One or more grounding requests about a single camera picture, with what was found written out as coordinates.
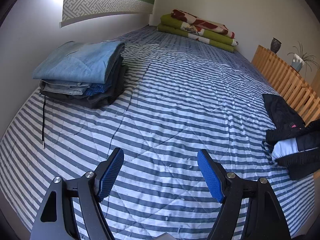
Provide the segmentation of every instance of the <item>red and white folded blanket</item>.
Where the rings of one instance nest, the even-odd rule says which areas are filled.
[[[234,38],[235,37],[235,33],[231,32],[228,30],[228,28],[220,23],[216,23],[216,22],[211,22],[211,21],[206,21],[203,20],[197,16],[194,16],[192,14],[186,13],[184,11],[180,11],[180,10],[173,10],[171,13],[171,17],[172,18],[176,18],[180,21],[192,24],[194,26],[209,30],[209,31],[213,31],[215,33],[220,33],[223,35],[226,35],[229,38]]]

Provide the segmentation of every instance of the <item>bed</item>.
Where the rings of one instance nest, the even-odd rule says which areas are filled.
[[[277,92],[240,53],[230,53],[147,26],[117,38],[126,42],[125,91],[113,105],[92,110],[47,98],[45,149],[41,141],[44,97],[36,90],[0,143],[0,189],[31,230],[55,176],[78,178],[94,170],[115,147],[124,165],[101,203],[116,239],[206,239],[220,204],[197,166],[207,149],[241,178],[266,177],[294,235],[314,208],[310,175],[291,181],[270,165],[261,148],[274,129],[262,94]],[[234,233],[240,239],[247,199]],[[88,239],[78,201],[76,220]]]

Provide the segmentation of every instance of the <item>potted plant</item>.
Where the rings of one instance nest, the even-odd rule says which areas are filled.
[[[297,71],[299,72],[303,65],[306,64],[307,66],[309,66],[310,70],[312,71],[312,68],[310,66],[310,64],[314,64],[318,69],[320,68],[319,64],[317,62],[314,61],[315,57],[314,55],[308,55],[308,53],[303,53],[303,45],[299,43],[299,48],[298,49],[296,46],[293,46],[293,48],[296,48],[298,51],[298,54],[294,53],[294,52],[290,52],[289,54],[293,54],[293,60],[291,63],[291,66]]]

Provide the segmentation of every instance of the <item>blue textured rubber pad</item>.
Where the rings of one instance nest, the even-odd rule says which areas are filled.
[[[97,198],[100,202],[110,194],[119,171],[123,165],[123,161],[124,152],[122,149],[120,149],[100,181],[99,191],[97,194]]]
[[[202,176],[209,188],[209,191],[213,198],[222,203],[224,195],[221,189],[221,182],[216,173],[211,168],[207,158],[204,156],[202,150],[198,152],[198,166],[201,170]]]

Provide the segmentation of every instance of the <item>dark vase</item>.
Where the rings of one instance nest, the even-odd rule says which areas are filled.
[[[273,40],[271,42],[270,50],[273,53],[277,53],[279,51],[280,47],[281,47],[281,42],[278,41],[276,38],[273,38]]]

